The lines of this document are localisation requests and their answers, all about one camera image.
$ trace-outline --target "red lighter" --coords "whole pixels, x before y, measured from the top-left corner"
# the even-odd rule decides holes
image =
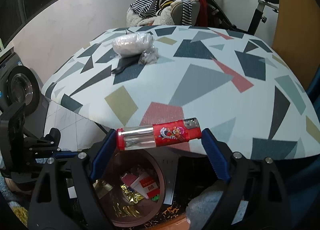
[[[169,123],[120,128],[117,130],[119,150],[137,150],[188,142],[201,138],[196,118]]]

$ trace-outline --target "washing machine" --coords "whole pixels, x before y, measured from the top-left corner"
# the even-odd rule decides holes
[[[41,138],[49,102],[41,94],[35,75],[23,66],[19,56],[11,49],[0,57],[0,110],[13,102],[25,102],[24,133]]]

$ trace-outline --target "blue gripper pad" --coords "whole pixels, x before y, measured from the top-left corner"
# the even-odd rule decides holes
[[[217,177],[228,183],[231,179],[228,170],[228,162],[215,143],[215,140],[212,138],[208,128],[202,131],[201,143]]]
[[[92,181],[95,181],[103,176],[111,156],[115,152],[117,146],[116,131],[111,129],[111,132],[109,132],[107,136],[108,137],[103,139],[104,143],[92,162],[92,169],[89,176],[90,180]]]

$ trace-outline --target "metal screw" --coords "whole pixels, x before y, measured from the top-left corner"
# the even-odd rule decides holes
[[[264,160],[266,161],[266,163],[273,163],[273,160],[270,157],[267,157]]]
[[[54,163],[54,158],[52,158],[52,157],[48,158],[48,159],[47,159],[47,163],[48,163],[48,164]]]
[[[84,159],[85,157],[87,157],[87,154],[84,152],[78,154],[79,159]]]
[[[241,159],[242,158],[242,154],[239,152],[235,152],[233,153],[233,157],[235,157],[236,159]]]

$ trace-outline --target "geometric patterned fabric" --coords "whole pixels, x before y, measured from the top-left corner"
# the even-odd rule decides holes
[[[112,74],[119,58],[111,43],[126,31],[152,34],[159,59]],[[234,31],[110,29],[67,60],[42,93],[114,129],[196,117],[201,129],[246,158],[320,153],[320,123],[298,79],[265,42]],[[199,139],[174,147],[205,154]]]

